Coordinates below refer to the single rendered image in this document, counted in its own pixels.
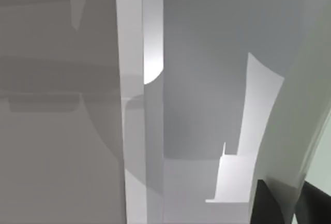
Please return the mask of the pale grey curved object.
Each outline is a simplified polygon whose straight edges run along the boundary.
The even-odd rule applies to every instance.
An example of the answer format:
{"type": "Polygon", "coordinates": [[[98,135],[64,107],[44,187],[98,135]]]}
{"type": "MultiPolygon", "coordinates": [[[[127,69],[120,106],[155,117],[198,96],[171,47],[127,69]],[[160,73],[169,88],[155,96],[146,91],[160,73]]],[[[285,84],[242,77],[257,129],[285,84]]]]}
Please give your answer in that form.
{"type": "Polygon", "coordinates": [[[322,8],[289,69],[270,113],[253,173],[278,202],[285,224],[295,205],[331,116],[331,0],[322,8]]]}

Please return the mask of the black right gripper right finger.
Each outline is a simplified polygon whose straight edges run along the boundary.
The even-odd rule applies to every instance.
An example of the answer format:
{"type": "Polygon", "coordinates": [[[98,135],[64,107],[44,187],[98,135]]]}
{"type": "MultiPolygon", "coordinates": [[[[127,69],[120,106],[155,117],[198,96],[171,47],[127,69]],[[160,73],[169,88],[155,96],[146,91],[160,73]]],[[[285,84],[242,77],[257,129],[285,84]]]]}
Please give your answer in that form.
{"type": "Polygon", "coordinates": [[[331,196],[305,181],[295,217],[297,224],[331,224],[331,196]]]}

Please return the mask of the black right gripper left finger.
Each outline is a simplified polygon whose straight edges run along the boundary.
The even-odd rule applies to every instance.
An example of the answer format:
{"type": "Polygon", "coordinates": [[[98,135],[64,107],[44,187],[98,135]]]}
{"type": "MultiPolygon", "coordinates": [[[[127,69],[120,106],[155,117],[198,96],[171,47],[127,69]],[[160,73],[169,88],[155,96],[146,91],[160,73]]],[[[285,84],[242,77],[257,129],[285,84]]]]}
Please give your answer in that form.
{"type": "Polygon", "coordinates": [[[285,224],[280,206],[263,180],[257,181],[250,224],[285,224]]]}

